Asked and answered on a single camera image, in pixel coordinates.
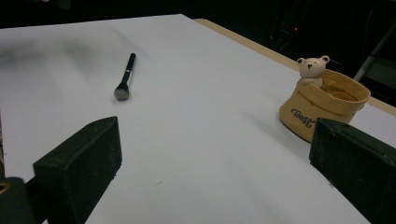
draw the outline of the bear face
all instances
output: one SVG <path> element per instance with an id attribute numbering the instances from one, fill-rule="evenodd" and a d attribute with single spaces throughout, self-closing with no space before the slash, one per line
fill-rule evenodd
<path id="1" fill-rule="evenodd" d="M 300 58 L 297 60 L 297 64 L 300 67 L 300 75 L 305 78 L 316 78 L 320 77 L 325 69 L 326 64 L 329 62 L 330 58 L 324 55 L 320 58 Z"/>

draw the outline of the bear ear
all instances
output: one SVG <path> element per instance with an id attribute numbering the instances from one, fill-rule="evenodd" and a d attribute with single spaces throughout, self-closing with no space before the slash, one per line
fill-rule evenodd
<path id="1" fill-rule="evenodd" d="M 297 60 L 297 64 L 303 63 L 304 61 L 305 61 L 304 58 L 299 58 L 299 59 Z"/>
<path id="2" fill-rule="evenodd" d="M 327 56 L 327 55 L 321 56 L 320 59 L 323 60 L 323 62 L 325 62 L 325 63 L 328 63 L 328 62 L 330 61 L 330 58 L 329 58 L 329 56 Z"/>

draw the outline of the wooden table edge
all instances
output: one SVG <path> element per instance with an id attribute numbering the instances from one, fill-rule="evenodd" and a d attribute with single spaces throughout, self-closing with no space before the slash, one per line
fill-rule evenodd
<path id="1" fill-rule="evenodd" d="M 281 63 L 281 64 L 289 67 L 290 69 L 298 71 L 298 65 L 294 60 L 292 60 L 292 59 L 290 59 L 290 58 L 288 58 L 288 57 L 286 57 L 272 49 L 268 49 L 263 45 L 260 45 L 256 42 L 242 36 L 242 35 L 239 35 L 233 31 L 230 31 L 230 30 L 228 30 L 220 25 L 217 25 L 214 22 L 209 21 L 207 19 L 195 19 L 195 21 L 202 24 L 203 26 L 213 30 L 213 31 L 218 32 L 221 35 L 224 35 L 224 36 L 230 38 L 231 40 L 233 40 L 233 41 L 235 41 L 249 49 L 252 49 L 252 50 L 274 60 L 277 63 Z M 392 105 L 388 105 L 380 100 L 375 99 L 374 97 L 370 97 L 367 104 L 375 106 L 378 109 L 381 109 L 393 116 L 396 116 L 396 107 L 394 107 Z"/>

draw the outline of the white table surface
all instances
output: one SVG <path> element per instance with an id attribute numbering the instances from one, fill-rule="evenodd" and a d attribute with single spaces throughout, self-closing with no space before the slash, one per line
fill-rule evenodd
<path id="1" fill-rule="evenodd" d="M 0 30 L 6 175 L 27 182 L 33 162 L 117 116 L 122 166 L 87 223 L 368 223 L 278 119 L 298 78 L 183 15 Z M 396 119 L 373 106 L 351 125 L 396 146 Z"/>

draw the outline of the brush handle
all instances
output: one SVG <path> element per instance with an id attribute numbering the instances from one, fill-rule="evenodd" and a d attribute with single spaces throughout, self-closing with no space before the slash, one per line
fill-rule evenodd
<path id="1" fill-rule="evenodd" d="M 131 56 L 129 57 L 129 61 L 128 61 L 128 64 L 126 65 L 125 73 L 124 73 L 124 76 L 122 77 L 121 82 L 128 81 L 129 75 L 131 74 L 131 71 L 132 71 L 132 67 L 134 66 L 134 58 L 135 57 L 136 57 L 136 55 L 134 53 L 132 53 Z"/>

